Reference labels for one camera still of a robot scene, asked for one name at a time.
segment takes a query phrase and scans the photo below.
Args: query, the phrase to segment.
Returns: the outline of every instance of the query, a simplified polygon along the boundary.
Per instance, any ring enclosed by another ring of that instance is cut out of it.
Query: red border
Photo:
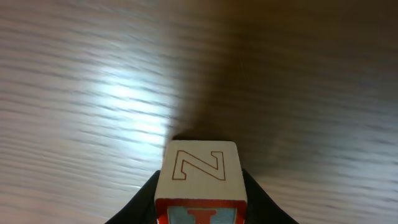
[[[155,201],[159,224],[169,224],[167,207],[186,206],[195,208],[236,208],[235,224],[243,224],[246,217],[247,203],[242,200],[207,200],[207,199],[169,199],[158,198]]]
[[[183,174],[184,174],[184,178],[183,178],[183,179],[177,179],[177,178],[174,178],[175,166],[177,165],[177,161],[178,161],[178,155],[180,154],[180,152],[185,152],[185,153],[187,153],[188,155],[190,155],[190,156],[194,157],[195,159],[197,159],[197,160],[199,160],[199,161],[201,161],[201,162],[203,162],[203,163],[207,164],[208,166],[210,166],[210,167],[212,167],[212,168],[214,168],[214,169],[216,169],[216,170],[218,170],[218,158],[217,158],[216,156],[214,156],[214,155],[213,155],[213,152],[220,152],[220,153],[221,153],[221,156],[222,156],[222,158],[223,158],[224,179],[220,179],[220,178],[218,178],[218,177],[216,177],[216,176],[213,176],[213,175],[211,175],[211,174],[207,173],[207,172],[206,172],[206,171],[204,171],[203,169],[201,169],[201,168],[199,168],[199,167],[197,167],[197,166],[193,165],[192,163],[190,163],[190,162],[186,161],[185,159],[183,159],[183,160],[182,160],[182,163],[181,163],[181,173],[183,173]],[[213,156],[214,158],[216,158],[217,167],[213,167],[212,165],[210,165],[210,164],[208,164],[207,162],[205,162],[205,161],[203,161],[203,160],[201,160],[201,159],[197,158],[196,156],[194,156],[194,155],[190,154],[190,153],[189,153],[189,152],[187,152],[187,151],[184,151],[184,150],[178,150],[178,151],[177,151],[177,155],[175,156],[175,163],[174,163],[174,170],[173,170],[173,176],[172,176],[172,180],[186,180],[186,179],[187,179],[187,174],[186,174],[186,173],[184,173],[184,171],[182,171],[182,169],[183,169],[183,167],[184,167],[184,162],[186,162],[187,164],[190,164],[190,165],[191,165],[191,166],[193,166],[193,167],[196,167],[197,169],[199,169],[199,170],[201,170],[202,172],[204,172],[204,173],[206,173],[206,174],[208,174],[208,175],[210,175],[210,176],[212,176],[212,177],[216,178],[217,180],[225,180],[224,153],[223,153],[223,152],[221,152],[221,151],[211,151],[211,152],[210,152],[210,155],[211,155],[211,156]]]

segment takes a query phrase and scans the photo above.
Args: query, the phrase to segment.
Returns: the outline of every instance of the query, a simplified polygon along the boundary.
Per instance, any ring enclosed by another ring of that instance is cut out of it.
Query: red letter
[[[189,209],[188,214],[195,217],[195,224],[210,224],[210,217],[216,215],[216,210]]]

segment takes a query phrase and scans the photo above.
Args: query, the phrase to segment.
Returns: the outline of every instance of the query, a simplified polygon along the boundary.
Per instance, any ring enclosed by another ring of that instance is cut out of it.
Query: wooden surface
[[[300,223],[396,223],[396,9],[0,1],[0,223],[103,223],[180,133],[236,142]]]

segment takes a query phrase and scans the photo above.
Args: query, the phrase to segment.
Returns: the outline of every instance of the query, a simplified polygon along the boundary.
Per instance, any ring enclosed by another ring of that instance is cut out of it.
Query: wooden block
[[[160,224],[243,224],[246,205],[234,142],[169,143],[155,193]]]

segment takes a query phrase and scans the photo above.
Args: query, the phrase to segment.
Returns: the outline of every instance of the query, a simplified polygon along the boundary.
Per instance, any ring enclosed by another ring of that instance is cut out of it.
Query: gray panel
[[[183,206],[171,206],[168,209],[170,224],[195,224],[195,217],[189,215],[188,209],[200,209]],[[235,221],[235,208],[214,208],[216,215],[212,215],[210,224],[233,224]]]

